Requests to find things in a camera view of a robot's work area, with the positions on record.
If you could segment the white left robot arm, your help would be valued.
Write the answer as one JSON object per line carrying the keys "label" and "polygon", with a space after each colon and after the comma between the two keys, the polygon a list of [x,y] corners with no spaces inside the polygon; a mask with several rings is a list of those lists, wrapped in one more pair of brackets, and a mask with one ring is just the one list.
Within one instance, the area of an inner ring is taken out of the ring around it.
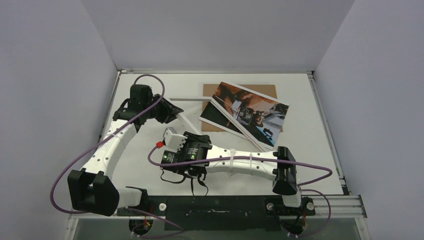
{"label": "white left robot arm", "polygon": [[141,216],[149,210],[147,190],[116,187],[113,172],[128,143],[147,120],[168,124],[183,109],[160,94],[153,94],[148,85],[134,84],[129,93],[129,98],[113,114],[108,133],[92,157],[67,177],[71,205],[77,211],[112,216],[116,210],[129,207]]}

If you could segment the white wooden picture frame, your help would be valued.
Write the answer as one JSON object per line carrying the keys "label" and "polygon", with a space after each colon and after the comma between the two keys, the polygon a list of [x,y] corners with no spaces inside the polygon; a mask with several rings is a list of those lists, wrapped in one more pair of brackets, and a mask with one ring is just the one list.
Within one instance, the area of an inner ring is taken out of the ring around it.
{"label": "white wooden picture frame", "polygon": [[[261,152],[267,152],[265,146],[257,141],[254,136],[249,133],[236,119],[232,117],[215,99],[209,96],[177,96],[177,97],[166,97],[170,103],[175,102],[210,102],[221,114],[223,114],[228,121],[230,121],[243,135],[248,139],[257,149]],[[192,131],[197,135],[201,135],[202,132],[196,128],[196,126],[186,117],[184,113],[178,113],[177,119],[181,124],[188,130]]]}

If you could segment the glossy photo print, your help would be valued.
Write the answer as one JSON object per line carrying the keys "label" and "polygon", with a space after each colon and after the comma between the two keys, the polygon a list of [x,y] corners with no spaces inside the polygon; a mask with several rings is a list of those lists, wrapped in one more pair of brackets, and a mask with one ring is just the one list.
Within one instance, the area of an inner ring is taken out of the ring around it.
{"label": "glossy photo print", "polygon": [[221,82],[212,94],[267,150],[275,147],[289,110],[289,104],[246,87]]}

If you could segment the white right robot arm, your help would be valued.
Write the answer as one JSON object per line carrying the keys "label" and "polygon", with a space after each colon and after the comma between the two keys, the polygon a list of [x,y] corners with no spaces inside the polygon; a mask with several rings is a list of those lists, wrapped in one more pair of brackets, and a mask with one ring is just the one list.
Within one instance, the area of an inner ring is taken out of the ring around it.
{"label": "white right robot arm", "polygon": [[[297,184],[293,156],[286,147],[277,151],[249,152],[213,145],[208,135],[190,132],[175,133],[167,129],[163,134],[163,169],[200,183],[208,174],[242,174],[264,178],[272,182],[272,192],[282,197],[282,207],[290,215],[303,207],[301,190]],[[279,163],[278,160],[290,163]]]}

